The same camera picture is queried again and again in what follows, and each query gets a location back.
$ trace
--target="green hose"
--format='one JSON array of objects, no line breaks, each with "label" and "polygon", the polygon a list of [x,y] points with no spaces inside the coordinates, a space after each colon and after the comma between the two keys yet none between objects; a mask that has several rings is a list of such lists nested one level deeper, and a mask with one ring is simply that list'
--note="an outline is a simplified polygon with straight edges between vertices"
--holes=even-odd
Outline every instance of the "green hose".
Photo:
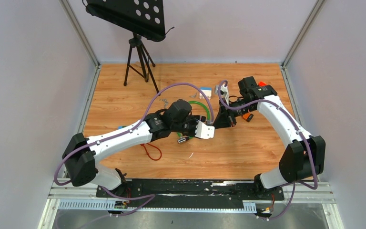
[{"label": "green hose", "polygon": [[[204,105],[203,103],[201,102],[198,102],[198,101],[189,101],[189,104],[197,104],[197,105],[200,105],[204,108],[204,110],[207,112],[207,120],[210,120],[210,111],[208,110],[208,107],[206,105]],[[179,132],[177,132],[177,135],[179,137],[182,137],[182,134],[180,134]]]}]

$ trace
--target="wood grain surface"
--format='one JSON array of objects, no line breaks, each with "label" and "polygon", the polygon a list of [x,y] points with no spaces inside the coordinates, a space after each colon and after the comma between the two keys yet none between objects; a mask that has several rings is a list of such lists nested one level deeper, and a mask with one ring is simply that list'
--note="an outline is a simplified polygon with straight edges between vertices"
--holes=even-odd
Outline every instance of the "wood grain surface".
[{"label": "wood grain surface", "polygon": [[[104,134],[136,122],[155,96],[151,80],[146,83],[131,69],[128,85],[124,87],[125,67],[125,64],[102,66],[84,129],[85,136]],[[254,76],[257,82],[273,86],[285,107],[292,111],[278,64],[157,64],[153,73],[159,88],[188,82],[214,89],[221,80],[227,79],[230,95],[240,95],[237,82]],[[169,104],[177,99],[205,104],[198,94],[195,99],[190,98],[195,92],[188,86],[171,88],[155,100],[150,112],[163,108],[161,99],[167,99]],[[215,94],[211,103],[216,116],[218,97]],[[192,107],[193,114],[205,115],[200,106],[193,104]],[[240,117],[237,122],[236,127],[216,130],[213,139],[191,139],[178,144],[179,137],[171,133],[168,138],[154,141],[152,144],[163,152],[159,161],[150,160],[142,146],[133,146],[106,158],[102,164],[120,169],[128,178],[253,179],[256,174],[278,166],[285,148],[269,122],[258,112],[249,123]],[[153,158],[159,156],[156,149],[147,148]]]}]

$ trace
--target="music stand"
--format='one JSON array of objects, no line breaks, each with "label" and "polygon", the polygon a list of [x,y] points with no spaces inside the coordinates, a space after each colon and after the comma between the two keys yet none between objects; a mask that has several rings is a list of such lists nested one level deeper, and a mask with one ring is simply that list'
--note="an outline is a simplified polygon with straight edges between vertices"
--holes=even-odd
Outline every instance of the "music stand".
[{"label": "music stand", "polygon": [[[132,68],[148,82],[146,66],[158,93],[158,86],[153,77],[148,59],[151,61],[153,67],[155,67],[155,64],[146,50],[141,36],[154,42],[160,42],[165,39],[163,0],[86,0],[86,2],[87,5],[85,7],[89,14],[123,27],[133,34],[133,38],[128,41],[130,50],[128,53],[124,86],[127,85],[129,68]],[[130,65],[133,48],[137,48],[142,74]]]}]

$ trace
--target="red cord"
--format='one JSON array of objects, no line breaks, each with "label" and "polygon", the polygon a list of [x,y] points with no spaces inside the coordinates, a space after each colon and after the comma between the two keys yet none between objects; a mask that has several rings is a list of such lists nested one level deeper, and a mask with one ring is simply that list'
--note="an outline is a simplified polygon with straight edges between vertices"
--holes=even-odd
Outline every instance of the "red cord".
[{"label": "red cord", "polygon": [[142,145],[142,147],[144,147],[145,152],[146,152],[146,154],[148,155],[148,157],[149,157],[152,161],[159,161],[159,160],[162,158],[162,150],[161,150],[160,148],[158,148],[158,147],[156,147],[156,146],[152,145],[152,144],[149,144],[149,143],[147,143],[147,144],[148,144],[148,145],[150,145],[150,146],[152,146],[152,147],[154,147],[154,148],[156,148],[157,150],[159,150],[159,153],[161,153],[161,155],[159,156],[159,158],[158,158],[158,159],[153,159],[153,158],[149,155],[148,150],[147,150],[147,149],[146,149],[146,147],[145,147],[145,144],[141,144],[141,145]]}]

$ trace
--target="white wall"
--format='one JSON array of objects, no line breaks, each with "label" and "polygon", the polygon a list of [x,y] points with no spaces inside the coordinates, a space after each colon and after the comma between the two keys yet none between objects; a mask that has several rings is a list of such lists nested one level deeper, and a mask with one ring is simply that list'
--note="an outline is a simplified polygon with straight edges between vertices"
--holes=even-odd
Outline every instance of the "white wall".
[{"label": "white wall", "polygon": [[[127,62],[132,33],[91,16],[81,0],[69,1],[99,61]],[[280,62],[314,3],[163,0],[166,30],[175,29],[162,42],[144,39],[144,44],[156,62]]]},{"label": "white wall", "polygon": [[0,1],[0,229],[37,227],[93,74],[57,0]]},{"label": "white wall", "polygon": [[366,1],[327,0],[288,69],[345,228],[366,228]]}]

